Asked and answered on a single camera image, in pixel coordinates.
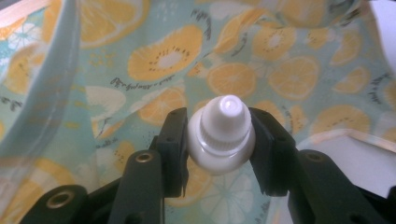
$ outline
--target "white surface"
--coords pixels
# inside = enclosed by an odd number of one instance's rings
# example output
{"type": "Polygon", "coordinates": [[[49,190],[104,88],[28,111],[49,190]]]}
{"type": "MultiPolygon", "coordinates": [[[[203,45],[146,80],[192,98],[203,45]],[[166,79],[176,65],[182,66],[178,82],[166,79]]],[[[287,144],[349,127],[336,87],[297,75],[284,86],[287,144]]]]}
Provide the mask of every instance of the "white surface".
{"type": "MultiPolygon", "coordinates": [[[[354,185],[377,195],[387,197],[389,189],[396,186],[396,154],[393,152],[346,136],[299,149],[305,148],[327,154],[354,185]]],[[[278,224],[292,224],[288,199],[282,198],[279,203],[278,224]]]]}
{"type": "Polygon", "coordinates": [[[382,49],[388,59],[390,68],[396,73],[396,1],[370,1],[376,17],[378,30],[382,42],[382,49]]]}
{"type": "Polygon", "coordinates": [[[187,149],[200,167],[222,175],[250,158],[255,136],[246,105],[236,96],[220,96],[192,115],[187,149]]]}

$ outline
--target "white bottle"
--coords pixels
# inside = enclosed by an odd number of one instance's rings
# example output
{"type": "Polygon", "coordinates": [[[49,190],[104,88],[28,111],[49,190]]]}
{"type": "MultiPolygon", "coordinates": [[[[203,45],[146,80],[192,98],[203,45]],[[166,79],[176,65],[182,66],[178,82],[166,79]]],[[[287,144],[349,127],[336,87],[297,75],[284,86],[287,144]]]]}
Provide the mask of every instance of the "white bottle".
{"type": "Polygon", "coordinates": [[[223,175],[244,164],[255,140],[249,110],[234,95],[214,98],[189,121],[190,156],[212,175],[223,175]]]}

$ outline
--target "screw hole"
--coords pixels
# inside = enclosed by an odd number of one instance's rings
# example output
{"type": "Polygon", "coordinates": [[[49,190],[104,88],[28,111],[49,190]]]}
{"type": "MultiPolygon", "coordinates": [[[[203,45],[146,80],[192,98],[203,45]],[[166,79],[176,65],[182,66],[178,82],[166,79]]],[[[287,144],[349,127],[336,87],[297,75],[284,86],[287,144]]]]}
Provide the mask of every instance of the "screw hole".
{"type": "Polygon", "coordinates": [[[370,224],[370,222],[364,216],[362,216],[360,214],[349,215],[349,220],[351,220],[353,223],[357,223],[357,224],[370,224]]]}
{"type": "Polygon", "coordinates": [[[63,190],[52,197],[47,201],[47,207],[51,209],[60,208],[68,203],[70,203],[75,196],[75,193],[71,190],[63,190]]]}
{"type": "Polygon", "coordinates": [[[148,162],[152,160],[152,155],[150,153],[143,153],[136,157],[138,162],[148,162]]]}
{"type": "Polygon", "coordinates": [[[305,156],[311,161],[323,161],[323,157],[314,152],[307,153],[305,156]]]}

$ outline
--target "white plastic bottle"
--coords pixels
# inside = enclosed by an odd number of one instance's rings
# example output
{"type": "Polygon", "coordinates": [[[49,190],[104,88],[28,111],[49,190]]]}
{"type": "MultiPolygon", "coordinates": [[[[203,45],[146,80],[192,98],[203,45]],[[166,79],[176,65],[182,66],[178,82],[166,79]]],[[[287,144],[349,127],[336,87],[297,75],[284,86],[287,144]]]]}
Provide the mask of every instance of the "white plastic bottle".
{"type": "Polygon", "coordinates": [[[248,108],[234,95],[214,98],[189,121],[190,156],[213,175],[223,175],[245,163],[255,140],[248,108]]]}

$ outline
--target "patterned fabric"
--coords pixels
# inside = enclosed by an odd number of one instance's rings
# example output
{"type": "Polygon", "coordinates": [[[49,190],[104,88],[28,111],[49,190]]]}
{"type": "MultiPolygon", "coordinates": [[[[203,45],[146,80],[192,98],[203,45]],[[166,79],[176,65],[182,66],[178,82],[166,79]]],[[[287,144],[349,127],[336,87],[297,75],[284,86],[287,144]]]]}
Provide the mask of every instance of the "patterned fabric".
{"type": "MultiPolygon", "coordinates": [[[[0,203],[4,223],[21,220],[60,185],[92,191],[120,177],[168,112],[186,106],[191,116],[218,95],[234,94],[270,112],[297,143],[349,135],[396,152],[396,80],[366,1],[81,0],[79,6],[78,68],[68,100],[56,105],[64,109],[57,132],[22,180],[12,176],[23,148],[6,152],[0,145],[0,196],[18,188],[11,202],[0,203]]],[[[55,0],[0,28],[0,139],[40,76],[61,9],[55,0]]],[[[36,105],[36,113],[46,107],[36,105]]],[[[187,195],[166,200],[166,223],[265,222],[269,198],[248,162],[220,176],[191,160],[188,166],[187,195]]]]}

